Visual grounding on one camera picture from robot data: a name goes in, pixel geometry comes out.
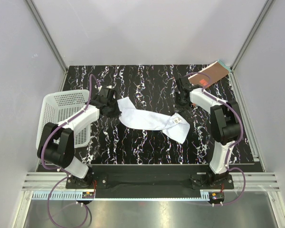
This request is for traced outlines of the white terry towel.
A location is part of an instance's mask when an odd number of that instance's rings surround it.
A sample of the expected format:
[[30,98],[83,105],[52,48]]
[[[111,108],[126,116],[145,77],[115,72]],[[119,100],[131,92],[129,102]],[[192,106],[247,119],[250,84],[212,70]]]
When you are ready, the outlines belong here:
[[170,139],[183,144],[190,130],[190,124],[178,113],[172,116],[136,109],[130,98],[118,101],[121,111],[120,122],[136,130],[161,131]]

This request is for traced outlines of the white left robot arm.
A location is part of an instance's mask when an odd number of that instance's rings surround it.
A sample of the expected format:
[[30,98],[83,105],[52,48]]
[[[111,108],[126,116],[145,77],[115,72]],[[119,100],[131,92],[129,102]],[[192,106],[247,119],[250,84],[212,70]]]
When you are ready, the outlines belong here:
[[111,88],[101,88],[94,98],[88,101],[81,109],[60,123],[45,124],[38,145],[38,157],[49,162],[59,170],[68,174],[70,181],[74,181],[82,188],[94,185],[93,170],[75,157],[75,137],[85,127],[99,119],[100,116],[117,117],[119,111],[116,91]]

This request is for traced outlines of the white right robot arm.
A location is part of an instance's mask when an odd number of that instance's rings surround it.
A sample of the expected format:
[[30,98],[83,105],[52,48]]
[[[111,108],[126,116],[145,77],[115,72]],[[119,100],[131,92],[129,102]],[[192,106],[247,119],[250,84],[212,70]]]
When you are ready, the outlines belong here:
[[183,110],[193,104],[210,115],[210,134],[215,140],[214,152],[204,183],[217,188],[228,178],[231,152],[243,137],[239,105],[225,101],[207,92],[200,85],[193,85],[187,76],[176,80],[175,108]]

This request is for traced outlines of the brown folded towel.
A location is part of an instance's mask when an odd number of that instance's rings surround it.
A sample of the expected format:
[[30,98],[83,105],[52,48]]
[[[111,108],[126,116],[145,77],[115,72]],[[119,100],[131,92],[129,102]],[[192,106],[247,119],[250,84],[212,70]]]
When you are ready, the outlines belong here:
[[193,74],[188,77],[188,80],[193,85],[209,87],[212,84],[223,79],[231,72],[231,69],[220,60],[210,64],[206,68],[199,71],[198,74]]

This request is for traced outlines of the white plastic basket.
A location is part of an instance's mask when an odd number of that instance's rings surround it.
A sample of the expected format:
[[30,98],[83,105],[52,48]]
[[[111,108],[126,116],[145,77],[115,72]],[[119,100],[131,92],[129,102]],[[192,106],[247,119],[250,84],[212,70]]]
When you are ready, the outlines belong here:
[[[39,147],[43,128],[47,123],[64,123],[84,109],[88,101],[88,90],[69,90],[48,94],[44,97],[38,124],[36,148]],[[70,123],[74,130],[74,147],[85,147],[89,143],[93,109],[89,108]]]

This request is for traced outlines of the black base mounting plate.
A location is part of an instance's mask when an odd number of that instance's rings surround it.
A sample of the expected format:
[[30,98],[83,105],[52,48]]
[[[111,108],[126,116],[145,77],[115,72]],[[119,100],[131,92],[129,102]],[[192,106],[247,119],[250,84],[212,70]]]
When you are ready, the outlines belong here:
[[165,165],[93,165],[90,185],[80,184],[74,178],[66,182],[66,188],[88,190],[96,187],[97,199],[164,199],[194,198],[200,190],[232,190],[233,180],[210,183],[206,164]]

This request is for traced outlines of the left aluminium corner post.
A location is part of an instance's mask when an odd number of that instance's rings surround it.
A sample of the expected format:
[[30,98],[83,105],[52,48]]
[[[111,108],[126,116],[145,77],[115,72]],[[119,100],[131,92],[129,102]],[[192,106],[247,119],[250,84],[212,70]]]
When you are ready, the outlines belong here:
[[39,27],[43,37],[45,38],[52,54],[54,55],[56,61],[58,62],[60,68],[62,69],[62,71],[64,73],[66,73],[68,70],[68,66],[64,62],[58,48],[56,47],[56,45],[52,39],[52,36],[51,36],[49,30],[47,29],[46,24],[43,21],[43,18],[41,16],[41,14],[39,13],[34,1],[33,0],[24,0],[24,2],[26,3],[29,11],[31,12],[35,22],[37,23],[37,26]]

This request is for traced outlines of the aluminium corner post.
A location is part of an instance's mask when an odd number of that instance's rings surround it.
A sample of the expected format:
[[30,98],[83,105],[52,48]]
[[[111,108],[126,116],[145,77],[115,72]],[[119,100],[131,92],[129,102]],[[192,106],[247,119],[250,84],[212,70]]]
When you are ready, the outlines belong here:
[[257,16],[251,30],[249,31],[243,45],[241,46],[235,60],[233,61],[232,65],[230,66],[231,72],[234,72],[237,66],[239,65],[242,57],[244,56],[245,52],[247,51],[250,43],[252,42],[254,36],[260,29],[263,21],[265,20],[267,14],[271,10],[273,4],[275,3],[275,0],[266,0],[259,15]]
[[29,11],[31,12],[35,22],[37,23],[37,26],[39,27],[43,37],[45,38],[52,54],[54,55],[56,61],[58,62],[60,68],[62,69],[62,71],[64,73],[66,73],[68,70],[68,66],[64,62],[58,48],[56,47],[56,45],[52,39],[52,36],[51,36],[49,30],[47,29],[46,24],[43,21],[43,18],[41,16],[41,14],[39,13],[34,1],[33,0],[24,0],[24,2],[26,3]]

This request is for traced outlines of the aluminium front rail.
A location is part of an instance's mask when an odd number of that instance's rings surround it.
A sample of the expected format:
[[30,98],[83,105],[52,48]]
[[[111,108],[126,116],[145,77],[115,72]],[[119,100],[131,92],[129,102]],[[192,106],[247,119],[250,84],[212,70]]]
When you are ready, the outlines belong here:
[[[22,188],[24,190],[48,190],[66,176],[60,172],[29,172]],[[279,191],[276,177],[270,172],[246,172],[245,175],[232,172],[231,176],[235,190],[240,190],[245,184],[246,191]]]

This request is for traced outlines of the right aluminium corner post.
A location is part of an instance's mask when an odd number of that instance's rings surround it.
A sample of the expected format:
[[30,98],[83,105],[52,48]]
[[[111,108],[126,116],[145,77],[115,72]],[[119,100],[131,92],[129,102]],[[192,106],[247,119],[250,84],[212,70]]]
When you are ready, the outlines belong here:
[[265,20],[267,14],[271,10],[273,4],[275,3],[275,0],[266,0],[259,15],[257,16],[251,30],[249,31],[243,45],[241,46],[235,60],[233,61],[232,65],[230,66],[231,72],[234,72],[237,66],[239,65],[242,57],[244,56],[245,52],[247,51],[250,43],[252,42],[254,36],[260,29],[263,21]]

